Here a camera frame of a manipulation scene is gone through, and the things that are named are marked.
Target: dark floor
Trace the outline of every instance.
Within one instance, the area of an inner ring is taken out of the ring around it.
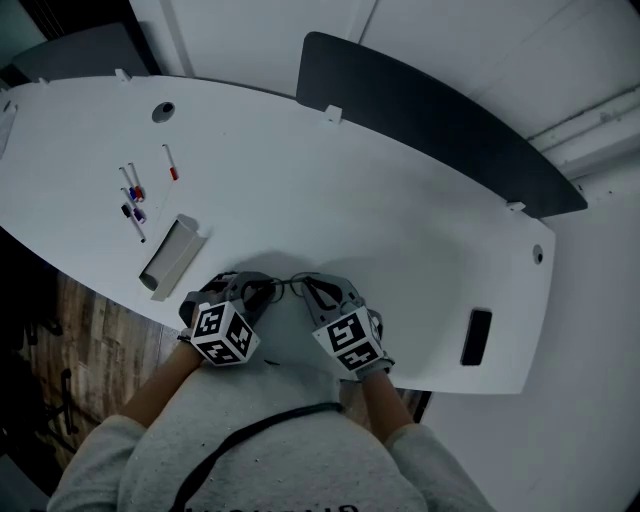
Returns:
[[[64,334],[52,336],[38,328],[38,344],[22,349],[42,385],[49,404],[60,403],[60,373],[70,368],[73,421],[79,432],[66,435],[62,415],[52,428],[78,447],[102,420],[115,414],[168,357],[177,331],[144,318],[98,295],[65,274],[58,275],[58,316]],[[412,414],[420,416],[426,394],[398,390]],[[344,383],[341,399],[346,414],[369,427],[359,384]],[[72,455],[50,436],[56,459],[65,468]]]

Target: fiducial marker cube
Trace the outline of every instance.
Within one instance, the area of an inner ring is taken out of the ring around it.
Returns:
[[[365,306],[314,331],[314,338],[348,371],[355,371],[384,356],[377,320]]]
[[[191,344],[214,366],[246,363],[260,338],[231,302],[198,306]]]

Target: white wall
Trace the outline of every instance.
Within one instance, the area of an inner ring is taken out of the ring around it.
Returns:
[[[423,421],[499,511],[622,511],[640,490],[640,196],[549,224],[554,277],[524,392],[436,394]]]
[[[429,73],[524,137],[640,83],[640,17],[628,0],[131,4],[165,74],[293,96],[304,36],[316,30]]]
[[[0,68],[46,38],[18,0],[0,0]]]

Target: white desk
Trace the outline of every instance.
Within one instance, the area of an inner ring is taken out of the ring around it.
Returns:
[[[181,328],[185,294],[219,271],[286,278],[321,270],[348,277],[383,314],[397,386],[522,389],[555,237],[462,174],[293,100],[213,82],[84,78],[27,84],[0,102],[7,99],[18,114],[0,160],[0,225],[98,293]],[[155,124],[151,112],[163,101],[176,105],[175,115]],[[163,143],[180,175],[175,183]],[[147,193],[146,244],[120,211],[118,167],[130,161]],[[153,302],[137,276],[178,213],[210,239],[170,297]],[[540,265],[535,244],[544,250]],[[493,322],[482,365],[463,367],[474,307],[491,309]],[[276,323],[270,336],[287,338],[287,323]],[[322,354],[304,334],[295,351]]]

